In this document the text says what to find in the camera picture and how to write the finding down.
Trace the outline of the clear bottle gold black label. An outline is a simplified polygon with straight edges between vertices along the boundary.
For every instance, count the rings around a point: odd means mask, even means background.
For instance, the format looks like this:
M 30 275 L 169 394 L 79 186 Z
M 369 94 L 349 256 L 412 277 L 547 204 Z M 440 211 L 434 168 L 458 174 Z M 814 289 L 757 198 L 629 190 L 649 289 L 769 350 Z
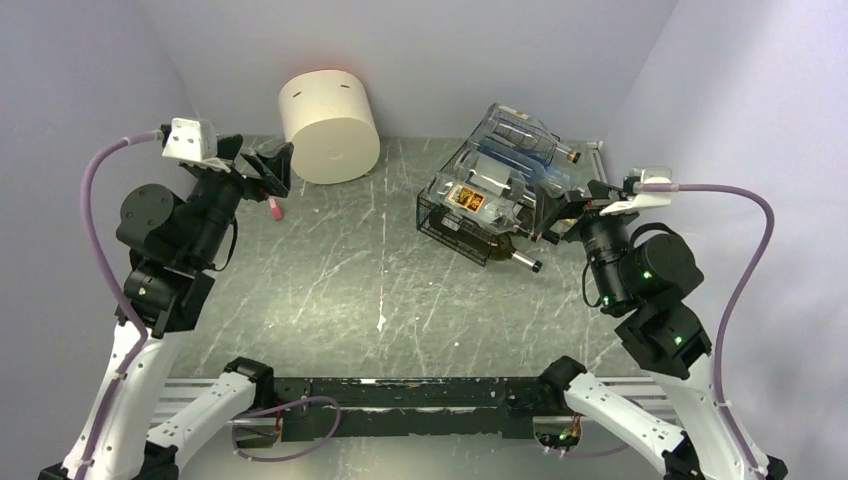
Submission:
M 511 201 L 447 174 L 437 173 L 425 189 L 426 197 L 452 213 L 468 218 L 494 234 L 516 233 L 516 214 L 522 207 L 533 209 L 535 194 L 529 192 Z

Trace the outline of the clear square glass bottle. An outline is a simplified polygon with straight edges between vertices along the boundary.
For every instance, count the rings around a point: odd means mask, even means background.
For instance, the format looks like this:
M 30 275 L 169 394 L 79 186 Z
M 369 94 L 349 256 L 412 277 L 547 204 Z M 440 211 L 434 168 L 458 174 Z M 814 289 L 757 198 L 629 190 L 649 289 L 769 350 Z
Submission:
M 538 118 L 493 103 L 482 121 L 482 135 L 548 167 L 576 164 L 582 153 L 567 146 Z

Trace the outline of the clear round glass bottle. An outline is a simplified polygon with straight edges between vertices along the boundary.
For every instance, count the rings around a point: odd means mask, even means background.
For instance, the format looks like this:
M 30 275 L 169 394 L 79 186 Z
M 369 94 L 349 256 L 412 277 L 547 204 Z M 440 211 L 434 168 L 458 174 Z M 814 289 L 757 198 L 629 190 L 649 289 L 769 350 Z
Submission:
M 519 201 L 529 192 L 520 172 L 477 150 L 465 150 L 460 154 L 454 175 L 461 181 L 511 201 Z

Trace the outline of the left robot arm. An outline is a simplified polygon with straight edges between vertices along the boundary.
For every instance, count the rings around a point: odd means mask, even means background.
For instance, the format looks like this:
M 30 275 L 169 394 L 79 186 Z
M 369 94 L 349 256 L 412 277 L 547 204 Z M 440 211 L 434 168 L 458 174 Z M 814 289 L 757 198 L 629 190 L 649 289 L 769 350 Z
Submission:
M 194 166 L 195 185 L 181 198 L 159 184 L 133 190 L 120 208 L 116 235 L 129 249 L 131 270 L 119 282 L 95 231 L 92 184 L 103 161 L 136 144 L 176 138 L 169 127 L 125 137 L 89 162 L 80 189 L 84 229 L 96 262 L 117 300 L 113 347 L 89 417 L 74 446 L 44 479 L 175 479 L 194 454 L 228 420 L 243 412 L 261 416 L 278 396 L 273 369 L 256 360 L 230 361 L 203 394 L 159 427 L 152 417 L 176 356 L 195 329 L 214 286 L 216 254 L 238 238 L 236 210 L 244 200 L 286 197 L 294 147 L 243 154 L 241 135 L 220 136 L 212 146 L 221 170 Z M 235 167 L 243 156 L 253 168 Z

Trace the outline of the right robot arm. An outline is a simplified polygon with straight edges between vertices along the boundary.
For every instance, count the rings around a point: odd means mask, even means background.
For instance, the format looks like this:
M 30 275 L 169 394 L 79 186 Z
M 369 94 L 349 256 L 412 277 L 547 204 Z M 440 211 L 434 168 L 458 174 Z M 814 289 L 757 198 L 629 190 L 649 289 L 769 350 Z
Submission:
M 668 423 L 612 391 L 564 356 L 539 376 L 550 413 L 589 418 L 638 452 L 665 479 L 783 479 L 785 462 L 761 451 L 733 418 L 720 379 L 721 342 L 685 304 L 704 279 L 683 237 L 660 222 L 629 224 L 641 210 L 669 203 L 665 178 L 597 180 L 564 197 L 563 234 L 580 242 L 599 291 L 599 309 L 619 320 L 616 335 L 662 389 L 677 417 Z

